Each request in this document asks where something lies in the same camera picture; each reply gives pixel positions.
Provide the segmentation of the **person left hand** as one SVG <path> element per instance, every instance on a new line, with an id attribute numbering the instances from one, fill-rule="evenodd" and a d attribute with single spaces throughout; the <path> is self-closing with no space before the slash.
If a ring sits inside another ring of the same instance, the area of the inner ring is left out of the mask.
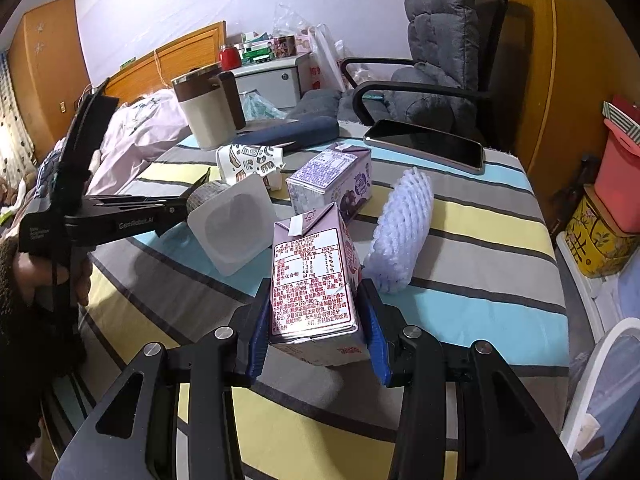
<path id="1" fill-rule="evenodd" d="M 62 266 L 52 269 L 49 260 L 32 257 L 26 252 L 18 252 L 13 259 L 12 272 L 17 290 L 21 297 L 30 304 L 35 297 L 35 292 L 41 287 L 53 285 L 53 274 L 56 274 L 58 284 L 65 283 L 70 274 Z M 79 271 L 72 278 L 78 304 L 87 307 L 91 288 L 92 263 L 88 258 L 81 261 Z"/>

